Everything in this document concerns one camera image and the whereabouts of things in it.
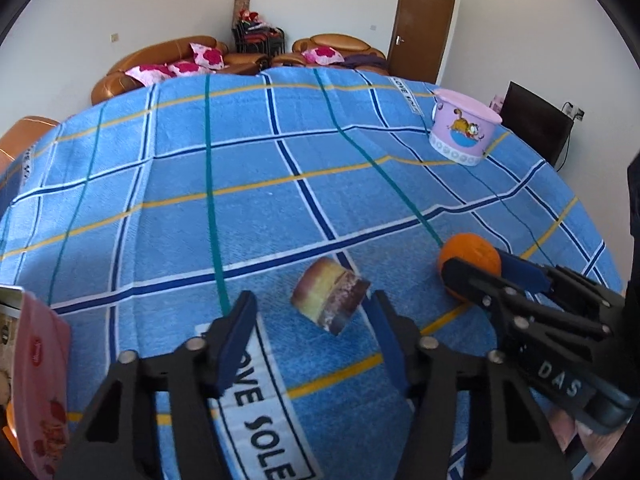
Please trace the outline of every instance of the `bucket lid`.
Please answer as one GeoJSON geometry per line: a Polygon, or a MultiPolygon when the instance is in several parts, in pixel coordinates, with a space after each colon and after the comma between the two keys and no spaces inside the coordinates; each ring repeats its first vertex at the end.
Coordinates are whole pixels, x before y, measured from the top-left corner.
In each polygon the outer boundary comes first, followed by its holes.
{"type": "Polygon", "coordinates": [[[502,117],[500,117],[500,115],[491,110],[491,108],[485,104],[482,104],[480,101],[477,101],[468,95],[454,92],[453,90],[447,90],[445,88],[439,88],[434,93],[439,100],[462,108],[465,112],[473,114],[479,119],[483,119],[494,124],[502,124],[502,117]]]}

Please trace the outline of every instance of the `pink floral pillow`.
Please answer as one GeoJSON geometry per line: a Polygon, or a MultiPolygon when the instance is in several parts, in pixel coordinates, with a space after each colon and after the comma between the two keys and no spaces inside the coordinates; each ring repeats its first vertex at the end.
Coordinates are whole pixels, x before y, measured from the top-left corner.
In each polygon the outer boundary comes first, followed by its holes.
{"type": "Polygon", "coordinates": [[[215,70],[204,68],[203,66],[197,65],[189,61],[177,61],[169,65],[168,68],[171,71],[171,73],[174,74],[176,77],[188,77],[191,75],[216,73],[215,70]]]}
{"type": "Polygon", "coordinates": [[[318,65],[331,65],[334,63],[342,63],[344,58],[342,54],[330,46],[318,46],[302,53],[307,63],[317,63],[318,65]]]}
{"type": "Polygon", "coordinates": [[[225,67],[222,52],[218,49],[200,45],[199,43],[190,43],[190,45],[197,65],[210,70],[220,70],[225,67]]]}
{"type": "Polygon", "coordinates": [[[167,79],[171,79],[174,74],[165,65],[140,65],[125,72],[129,77],[140,81],[144,86],[153,86],[167,79]]]}

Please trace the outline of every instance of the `blue plaid tablecloth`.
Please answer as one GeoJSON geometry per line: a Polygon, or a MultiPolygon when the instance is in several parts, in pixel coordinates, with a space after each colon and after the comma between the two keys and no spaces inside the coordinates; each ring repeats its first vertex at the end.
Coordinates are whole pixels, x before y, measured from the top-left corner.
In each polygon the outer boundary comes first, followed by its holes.
{"type": "MultiPolygon", "coordinates": [[[[299,68],[170,80],[70,118],[9,168],[0,282],[71,325],[71,421],[120,351],[172,351],[249,289],[257,331],[212,405],[234,477],[391,479],[411,409],[361,311],[334,337],[290,306],[312,261],[351,267],[425,333],[478,355],[495,345],[484,313],[457,304],[435,271],[455,233],[622,288],[584,208],[538,154],[498,128],[478,166],[443,159],[425,131],[434,86],[405,85],[408,95],[373,73],[299,68]]],[[[452,480],[464,437],[460,422],[452,480]]]]}

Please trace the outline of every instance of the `brown leather armchair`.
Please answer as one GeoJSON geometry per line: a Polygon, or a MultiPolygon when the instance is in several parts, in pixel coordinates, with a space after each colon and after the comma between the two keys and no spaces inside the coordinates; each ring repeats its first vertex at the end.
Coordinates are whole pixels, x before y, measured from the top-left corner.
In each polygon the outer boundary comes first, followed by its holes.
{"type": "Polygon", "coordinates": [[[46,117],[21,118],[0,139],[0,173],[50,129],[59,124],[59,122],[46,117]]]}
{"type": "Polygon", "coordinates": [[[230,54],[225,43],[210,36],[190,36],[158,43],[129,54],[111,67],[91,92],[91,102],[94,105],[111,99],[116,95],[142,88],[142,83],[129,77],[125,72],[141,64],[165,64],[180,60],[193,61],[193,51],[190,43],[199,43],[211,48],[219,49],[223,54],[227,68],[218,70],[219,74],[255,75],[268,65],[266,54],[230,54]]]}
{"type": "MultiPolygon", "coordinates": [[[[271,66],[304,66],[304,67],[318,67],[315,63],[306,62],[302,56],[302,52],[318,46],[330,46],[337,50],[344,57],[352,54],[375,54],[382,59],[386,59],[378,49],[373,48],[370,44],[365,43],[353,36],[347,36],[346,34],[316,34],[311,38],[303,38],[297,40],[291,47],[292,52],[288,54],[280,54],[271,60],[271,66]]],[[[330,68],[343,68],[337,65],[329,65],[330,68]]],[[[369,72],[376,72],[382,75],[389,75],[387,70],[384,70],[377,66],[360,65],[358,70],[368,70],[369,72]]]]}

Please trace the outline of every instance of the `brown door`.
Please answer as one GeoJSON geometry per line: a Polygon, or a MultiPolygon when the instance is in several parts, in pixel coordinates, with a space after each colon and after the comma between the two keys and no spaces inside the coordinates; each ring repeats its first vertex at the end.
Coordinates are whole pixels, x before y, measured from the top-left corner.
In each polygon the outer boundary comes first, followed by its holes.
{"type": "Polygon", "coordinates": [[[389,46],[391,75],[435,83],[456,0],[398,0],[389,46]]]}

